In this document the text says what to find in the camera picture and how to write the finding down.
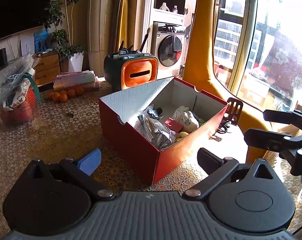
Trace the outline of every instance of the black cylinder speaker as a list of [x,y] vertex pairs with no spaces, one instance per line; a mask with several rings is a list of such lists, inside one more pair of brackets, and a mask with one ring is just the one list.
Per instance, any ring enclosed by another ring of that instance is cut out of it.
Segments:
[[0,67],[7,65],[7,63],[8,63],[7,51],[5,50],[5,48],[0,49]]

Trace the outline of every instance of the open box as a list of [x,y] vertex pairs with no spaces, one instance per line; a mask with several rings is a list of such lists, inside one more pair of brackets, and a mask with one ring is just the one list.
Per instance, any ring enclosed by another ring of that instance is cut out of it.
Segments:
[[[162,108],[162,123],[179,106],[192,109],[206,123],[181,141],[158,150],[134,129],[138,111],[149,105]],[[193,85],[171,77],[99,98],[99,109],[103,134],[142,179],[155,184],[215,133],[227,102],[206,91],[197,92]]]

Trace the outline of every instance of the yellow fruit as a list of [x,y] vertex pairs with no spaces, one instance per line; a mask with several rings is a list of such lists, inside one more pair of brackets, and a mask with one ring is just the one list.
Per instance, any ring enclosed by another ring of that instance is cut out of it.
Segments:
[[68,91],[68,97],[69,98],[75,98],[75,96],[76,96],[75,90],[74,89],[70,89]]
[[75,92],[78,96],[82,96],[84,94],[84,88],[83,87],[77,87],[75,89]]
[[59,101],[59,97],[60,97],[59,93],[53,93],[53,95],[52,95],[53,102],[58,102]]
[[59,100],[61,103],[65,103],[68,101],[68,96],[66,94],[62,94],[59,96]]
[[54,94],[54,92],[49,93],[48,99],[52,99],[53,94]]

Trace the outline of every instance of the drawer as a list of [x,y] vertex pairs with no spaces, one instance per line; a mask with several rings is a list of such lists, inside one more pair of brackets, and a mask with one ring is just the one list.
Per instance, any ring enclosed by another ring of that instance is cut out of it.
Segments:
[[60,66],[59,55],[55,54],[48,57],[40,58],[40,63],[36,65],[35,70],[37,72],[40,72],[57,66]]
[[35,83],[38,86],[54,82],[57,75],[60,75],[60,67],[49,68],[35,73]]

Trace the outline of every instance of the wooden drawer cabinet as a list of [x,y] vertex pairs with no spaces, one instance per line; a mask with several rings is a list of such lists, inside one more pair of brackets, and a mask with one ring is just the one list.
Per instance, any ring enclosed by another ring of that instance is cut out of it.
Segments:
[[59,54],[49,52],[41,55],[35,71],[35,83],[38,87],[54,82],[57,75],[61,75]]

